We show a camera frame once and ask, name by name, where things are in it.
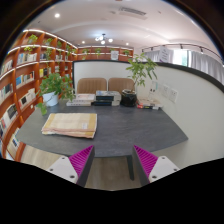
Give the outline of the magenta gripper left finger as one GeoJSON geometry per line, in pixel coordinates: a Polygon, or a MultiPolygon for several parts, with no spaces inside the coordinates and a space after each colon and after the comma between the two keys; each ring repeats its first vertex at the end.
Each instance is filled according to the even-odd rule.
{"type": "Polygon", "coordinates": [[[84,187],[94,156],[94,146],[91,145],[69,157],[60,156],[47,169],[47,171],[67,181],[84,187]]]}

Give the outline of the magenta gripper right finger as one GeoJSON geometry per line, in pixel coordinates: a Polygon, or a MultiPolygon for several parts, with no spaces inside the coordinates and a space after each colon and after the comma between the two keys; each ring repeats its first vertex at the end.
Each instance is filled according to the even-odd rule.
{"type": "Polygon", "coordinates": [[[166,156],[157,157],[139,146],[133,147],[133,160],[142,186],[146,186],[179,170],[166,156]]]}

